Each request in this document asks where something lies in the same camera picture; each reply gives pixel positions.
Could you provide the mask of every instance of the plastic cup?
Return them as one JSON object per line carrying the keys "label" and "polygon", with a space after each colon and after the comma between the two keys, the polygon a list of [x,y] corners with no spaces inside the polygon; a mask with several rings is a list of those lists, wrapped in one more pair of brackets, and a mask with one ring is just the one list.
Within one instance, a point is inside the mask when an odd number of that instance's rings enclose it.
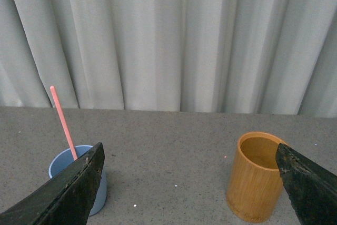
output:
{"label": "plastic cup", "polygon": [[[90,145],[79,145],[75,147],[75,150],[76,150],[77,156],[80,157],[81,155],[83,155],[86,151],[88,151],[91,148],[92,146]],[[60,154],[58,154],[54,158],[51,165],[49,166],[49,171],[48,171],[49,177],[52,178],[56,176],[62,170],[64,170],[68,165],[70,165],[72,162],[74,162],[74,158],[72,156],[70,149],[62,151]],[[90,210],[89,216],[96,214],[102,209],[105,203],[105,199],[106,199],[106,175],[105,175],[105,170],[103,168],[100,187],[97,191],[95,203],[93,205],[93,208]]]}

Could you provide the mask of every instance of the straw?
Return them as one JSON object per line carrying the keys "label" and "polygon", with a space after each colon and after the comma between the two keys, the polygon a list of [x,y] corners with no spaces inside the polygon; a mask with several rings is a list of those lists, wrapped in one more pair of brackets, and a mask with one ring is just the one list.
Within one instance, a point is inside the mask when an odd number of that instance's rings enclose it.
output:
{"label": "straw", "polygon": [[55,89],[54,86],[51,86],[51,92],[52,92],[52,96],[53,96],[53,99],[54,99],[54,102],[55,102],[55,105],[56,105],[58,116],[60,117],[60,120],[61,120],[61,123],[62,123],[62,127],[63,127],[64,133],[65,133],[65,136],[67,137],[67,141],[68,141],[70,150],[72,152],[74,160],[76,160],[77,159],[76,150],[75,150],[75,147],[74,147],[74,144],[73,144],[73,141],[72,141],[72,137],[70,136],[68,125],[67,125],[67,122],[65,121],[65,117],[63,115],[61,103],[58,99],[57,92],[56,92],[56,89]]}

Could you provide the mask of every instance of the bamboo cup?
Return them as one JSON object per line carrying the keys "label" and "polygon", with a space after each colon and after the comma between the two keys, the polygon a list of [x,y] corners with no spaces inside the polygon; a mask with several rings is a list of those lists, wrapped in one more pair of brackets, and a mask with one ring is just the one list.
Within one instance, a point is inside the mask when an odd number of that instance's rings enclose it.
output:
{"label": "bamboo cup", "polygon": [[281,195],[275,158],[281,142],[287,144],[263,132],[246,133],[237,142],[226,198],[232,211],[247,222],[266,221]]}

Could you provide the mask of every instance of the gray tabletop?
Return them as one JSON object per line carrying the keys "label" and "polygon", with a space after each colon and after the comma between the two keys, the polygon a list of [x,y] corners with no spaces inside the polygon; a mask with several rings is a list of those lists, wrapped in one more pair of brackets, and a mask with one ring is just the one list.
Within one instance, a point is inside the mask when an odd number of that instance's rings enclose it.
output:
{"label": "gray tabletop", "polygon": [[[87,224],[249,224],[225,200],[236,142],[245,132],[272,133],[337,174],[337,119],[84,109],[64,113],[75,145],[104,145],[106,204]],[[49,180],[50,162],[68,147],[56,109],[0,107],[0,140],[3,212]],[[285,191],[263,224],[300,224]]]}

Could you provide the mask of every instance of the white curtain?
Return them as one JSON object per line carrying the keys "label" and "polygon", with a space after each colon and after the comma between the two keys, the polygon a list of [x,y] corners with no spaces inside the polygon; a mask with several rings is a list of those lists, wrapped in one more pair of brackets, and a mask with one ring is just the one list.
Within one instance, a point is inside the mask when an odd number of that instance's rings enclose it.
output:
{"label": "white curtain", "polygon": [[337,116],[337,0],[0,0],[0,105]]}

